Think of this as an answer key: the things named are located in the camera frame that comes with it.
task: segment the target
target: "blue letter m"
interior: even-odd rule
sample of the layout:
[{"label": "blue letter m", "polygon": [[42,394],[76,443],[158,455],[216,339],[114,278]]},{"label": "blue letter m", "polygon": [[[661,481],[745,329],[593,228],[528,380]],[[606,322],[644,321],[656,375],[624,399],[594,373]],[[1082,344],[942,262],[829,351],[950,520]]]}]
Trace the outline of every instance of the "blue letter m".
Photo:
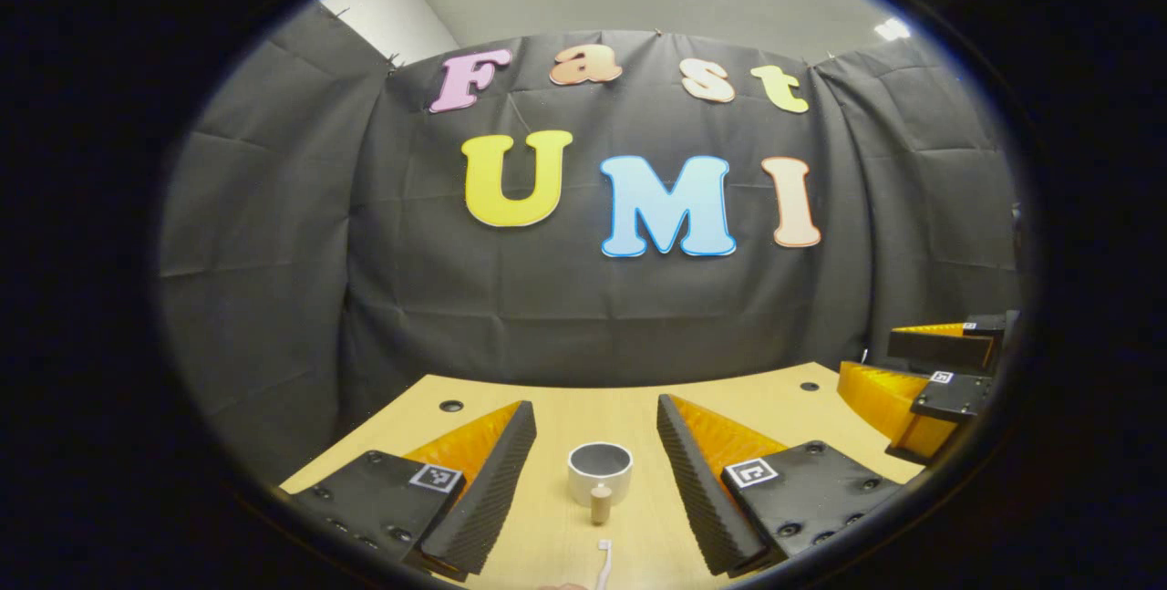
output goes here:
[{"label": "blue letter m", "polygon": [[721,178],[729,163],[718,157],[690,157],[672,191],[668,191],[644,157],[612,157],[600,171],[612,178],[612,237],[600,246],[609,258],[636,258],[648,244],[636,233],[636,217],[644,220],[661,253],[672,248],[689,217],[689,233],[680,250],[689,254],[729,254],[738,241],[726,229]]}]

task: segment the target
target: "wooden peg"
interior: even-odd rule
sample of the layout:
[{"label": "wooden peg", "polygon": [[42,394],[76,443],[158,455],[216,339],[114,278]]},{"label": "wooden peg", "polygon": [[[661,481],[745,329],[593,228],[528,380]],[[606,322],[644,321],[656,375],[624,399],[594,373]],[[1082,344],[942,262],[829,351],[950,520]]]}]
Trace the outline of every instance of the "wooden peg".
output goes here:
[{"label": "wooden peg", "polygon": [[612,489],[610,487],[593,487],[592,489],[592,524],[600,525],[608,521],[608,515],[612,513]]}]

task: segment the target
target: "black fabric backdrop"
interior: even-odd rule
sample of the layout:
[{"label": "black fabric backdrop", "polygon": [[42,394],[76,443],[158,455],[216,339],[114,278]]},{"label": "black fabric backdrop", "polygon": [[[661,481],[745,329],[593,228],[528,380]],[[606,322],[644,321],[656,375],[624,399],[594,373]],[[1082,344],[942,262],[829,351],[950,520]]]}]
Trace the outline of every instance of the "black fabric backdrop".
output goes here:
[{"label": "black fabric backdrop", "polygon": [[[554,86],[555,52],[616,51],[617,79]],[[445,58],[506,48],[468,108],[428,113]],[[689,96],[678,63],[721,64],[738,97]],[[796,115],[752,68],[799,79]],[[492,229],[467,211],[463,141],[508,134],[503,188],[533,187],[529,132],[566,129],[547,219]],[[606,258],[600,162],[729,162],[738,250]],[[775,245],[764,157],[797,157],[819,245]],[[588,31],[475,45],[386,77],[322,7],[228,80],[179,155],[161,251],[173,352],[223,437],[280,482],[421,374],[566,387],[659,385],[801,361],[837,368],[887,329],[1018,307],[1000,136],[959,79],[895,41],[808,68],[683,35]],[[642,236],[645,236],[643,225]]]}]

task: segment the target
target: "wooden table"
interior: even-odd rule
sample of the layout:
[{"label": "wooden table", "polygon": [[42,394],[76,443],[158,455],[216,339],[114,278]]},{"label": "wooden table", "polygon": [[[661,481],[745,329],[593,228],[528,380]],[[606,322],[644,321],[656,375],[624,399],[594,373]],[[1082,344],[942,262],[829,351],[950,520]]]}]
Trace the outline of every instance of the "wooden table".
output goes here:
[{"label": "wooden table", "polygon": [[[801,389],[802,382],[817,382],[819,389]],[[719,381],[616,389],[425,377],[280,487],[300,492],[364,451],[405,454],[515,400],[530,400],[538,437],[510,514],[482,575],[470,575],[462,585],[534,590],[569,582],[594,588],[605,560],[598,542],[609,539],[610,590],[721,588],[729,578],[706,569],[657,436],[657,395],[679,395],[785,445],[825,441],[897,483],[918,473],[921,465],[883,454],[887,437],[843,402],[837,384],[834,371],[813,363]],[[461,400],[466,407],[442,412],[438,408],[442,400]],[[567,494],[567,452],[595,441],[626,445],[634,457],[628,497],[613,507],[603,526],[593,526],[588,508]]]}]

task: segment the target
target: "screw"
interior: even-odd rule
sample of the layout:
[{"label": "screw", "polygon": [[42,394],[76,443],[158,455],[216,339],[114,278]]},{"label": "screw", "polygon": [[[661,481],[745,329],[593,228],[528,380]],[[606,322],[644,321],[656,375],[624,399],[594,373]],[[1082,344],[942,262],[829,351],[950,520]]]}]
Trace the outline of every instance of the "screw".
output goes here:
[{"label": "screw", "polygon": [[391,536],[393,540],[399,540],[401,542],[408,542],[413,540],[412,533],[396,526],[386,526],[385,534]]}]

